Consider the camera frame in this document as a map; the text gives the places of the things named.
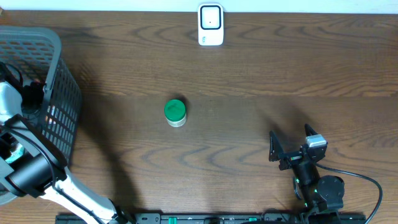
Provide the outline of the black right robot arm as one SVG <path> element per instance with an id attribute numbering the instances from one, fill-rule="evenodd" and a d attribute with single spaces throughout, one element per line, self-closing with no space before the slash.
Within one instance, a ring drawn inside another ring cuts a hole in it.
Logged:
<path id="1" fill-rule="evenodd" d="M 305 143 L 298 151 L 284 152 L 275 132 L 269 132 L 269 161 L 278 162 L 280 170 L 293 170 L 296 197 L 305 209 L 301 223 L 341 223 L 338 210 L 343 207 L 345 183 L 335 175 L 320 176 L 317 162 L 325 157 L 328 142 L 309 124 L 305 125 Z"/>

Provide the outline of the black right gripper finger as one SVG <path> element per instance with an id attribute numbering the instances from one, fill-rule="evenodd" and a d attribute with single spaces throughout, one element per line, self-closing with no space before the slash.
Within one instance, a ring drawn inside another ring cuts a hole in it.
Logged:
<path id="1" fill-rule="evenodd" d="M 309 124 L 305 124 L 304 128 L 305 128 L 305 134 L 307 137 L 314 136 L 314 135 L 318 134 Z"/>
<path id="2" fill-rule="evenodd" d="M 284 154 L 282 145 L 280 144 L 275 132 L 269 132 L 270 137 L 270 149 L 269 149 L 269 161 L 275 162 L 279 161 Z"/>

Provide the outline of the green lid jar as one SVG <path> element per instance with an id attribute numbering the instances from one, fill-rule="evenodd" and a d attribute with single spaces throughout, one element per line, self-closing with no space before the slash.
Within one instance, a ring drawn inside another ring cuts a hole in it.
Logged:
<path id="1" fill-rule="evenodd" d="M 183 126 L 187 121 L 187 109 L 181 100 L 170 100 L 164 106 L 164 115 L 168 124 L 174 128 Z"/>

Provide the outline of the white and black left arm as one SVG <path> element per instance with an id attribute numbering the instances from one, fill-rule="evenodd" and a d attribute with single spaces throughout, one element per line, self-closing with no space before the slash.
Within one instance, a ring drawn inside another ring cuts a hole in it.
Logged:
<path id="1" fill-rule="evenodd" d="M 1 64 L 1 131 L 29 153 L 15 163 L 1 162 L 1 185 L 17 197 L 53 201 L 86 223 L 135 223 L 110 199 L 82 184 L 68 169 L 65 156 L 22 115 L 23 87 Z"/>

